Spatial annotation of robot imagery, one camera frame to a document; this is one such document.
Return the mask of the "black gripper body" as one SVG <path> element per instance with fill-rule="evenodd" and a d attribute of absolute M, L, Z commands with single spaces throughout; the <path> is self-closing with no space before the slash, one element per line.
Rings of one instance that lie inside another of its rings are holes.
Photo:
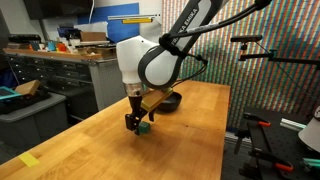
<path fill-rule="evenodd" d="M 147 111 L 141 107 L 142 97 L 129 97 L 132 112 L 125 115 L 126 128 L 130 131 L 134 130 L 134 120 L 141 122 L 142 118 L 147 114 Z"/>

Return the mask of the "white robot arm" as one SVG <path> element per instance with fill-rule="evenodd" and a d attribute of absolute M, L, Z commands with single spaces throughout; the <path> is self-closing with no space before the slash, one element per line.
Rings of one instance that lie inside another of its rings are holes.
<path fill-rule="evenodd" d="M 171 30 L 158 43 L 135 36 L 116 45 L 122 81 L 132 108 L 125 115 L 126 128 L 140 134 L 147 110 L 141 107 L 145 88 L 167 90 L 178 78 L 182 61 L 202 33 L 221 28 L 209 24 L 225 0 L 189 0 Z"/>

